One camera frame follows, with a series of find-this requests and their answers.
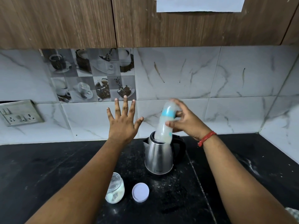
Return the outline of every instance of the stainless steel electric kettle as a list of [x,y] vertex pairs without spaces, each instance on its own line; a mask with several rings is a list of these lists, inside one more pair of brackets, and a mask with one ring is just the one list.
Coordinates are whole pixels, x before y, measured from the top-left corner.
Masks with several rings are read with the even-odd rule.
[[[156,141],[155,131],[143,141],[145,146],[145,166],[154,174],[166,174],[171,171],[174,164],[179,163],[185,155],[186,144],[177,135],[172,135],[171,144]],[[179,144],[180,150],[175,156],[173,144]]]

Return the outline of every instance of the hand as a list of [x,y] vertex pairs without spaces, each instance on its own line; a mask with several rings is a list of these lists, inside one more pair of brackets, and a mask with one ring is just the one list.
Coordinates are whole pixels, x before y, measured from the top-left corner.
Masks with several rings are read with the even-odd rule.
[[176,112],[176,117],[181,117],[180,120],[167,121],[166,126],[173,128],[173,132],[184,131],[195,140],[200,141],[206,136],[211,129],[204,124],[185,104],[178,99],[170,99],[175,102],[182,111]]
[[123,111],[121,114],[118,99],[115,98],[115,119],[111,114],[110,109],[107,108],[107,115],[110,122],[108,140],[113,140],[115,142],[123,143],[124,145],[126,145],[136,136],[138,128],[144,118],[141,117],[137,119],[135,124],[133,124],[135,104],[136,101],[133,100],[128,114],[128,98],[127,96],[124,96]]

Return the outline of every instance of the red string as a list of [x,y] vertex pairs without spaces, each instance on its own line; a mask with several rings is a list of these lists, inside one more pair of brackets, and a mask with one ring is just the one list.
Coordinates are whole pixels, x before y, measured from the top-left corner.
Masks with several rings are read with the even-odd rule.
[[209,132],[206,136],[204,136],[199,142],[198,142],[198,146],[202,147],[202,144],[204,143],[204,141],[206,139],[209,139],[211,136],[215,135],[216,133],[214,131]]

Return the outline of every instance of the jar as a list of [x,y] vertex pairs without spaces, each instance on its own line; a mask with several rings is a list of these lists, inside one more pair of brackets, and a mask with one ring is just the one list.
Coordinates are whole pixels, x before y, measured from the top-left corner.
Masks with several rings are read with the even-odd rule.
[[105,200],[110,204],[118,203],[125,194],[125,185],[121,176],[113,172]]

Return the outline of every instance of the black countertop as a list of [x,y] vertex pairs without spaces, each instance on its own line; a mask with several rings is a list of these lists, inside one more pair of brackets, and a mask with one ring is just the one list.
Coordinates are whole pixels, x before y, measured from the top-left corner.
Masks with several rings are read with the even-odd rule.
[[[285,207],[299,210],[299,165],[258,134],[220,135],[229,149]],[[125,195],[104,203],[97,223],[230,223],[207,159],[196,141],[184,137],[187,154],[167,175],[154,176],[144,165],[142,139],[121,154],[115,172]],[[65,185],[104,141],[0,146],[0,220],[24,223]],[[137,203],[132,188],[144,182],[148,199]]]

